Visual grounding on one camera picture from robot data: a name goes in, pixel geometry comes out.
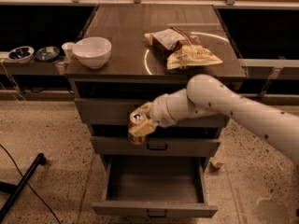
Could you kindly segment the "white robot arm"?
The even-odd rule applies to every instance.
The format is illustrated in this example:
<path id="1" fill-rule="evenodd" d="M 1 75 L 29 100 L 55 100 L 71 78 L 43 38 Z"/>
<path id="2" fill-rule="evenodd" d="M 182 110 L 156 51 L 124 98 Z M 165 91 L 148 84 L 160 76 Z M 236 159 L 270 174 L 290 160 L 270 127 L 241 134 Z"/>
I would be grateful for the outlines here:
<path id="1" fill-rule="evenodd" d="M 233 119 L 299 165 L 299 117 L 264 105 L 229 90 L 209 75 L 192 77 L 187 86 L 156 97 L 131 113 L 137 124 L 128 129 L 133 137 L 154 133 L 184 119 L 216 113 Z"/>

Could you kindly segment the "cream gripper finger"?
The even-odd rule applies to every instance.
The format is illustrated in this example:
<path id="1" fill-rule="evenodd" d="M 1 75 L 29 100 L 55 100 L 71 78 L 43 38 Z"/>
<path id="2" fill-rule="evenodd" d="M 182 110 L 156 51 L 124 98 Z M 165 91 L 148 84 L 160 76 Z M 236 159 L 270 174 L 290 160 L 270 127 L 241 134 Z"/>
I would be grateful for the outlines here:
<path id="1" fill-rule="evenodd" d="M 128 133 L 133 134 L 134 136 L 147 136 L 156 131 L 157 124 L 151 119 L 145 119 L 139 126 L 136 128 L 128 129 Z"/>
<path id="2" fill-rule="evenodd" d="M 136 109 L 137 112 L 148 114 L 151 111 L 152 102 L 147 102 Z"/>

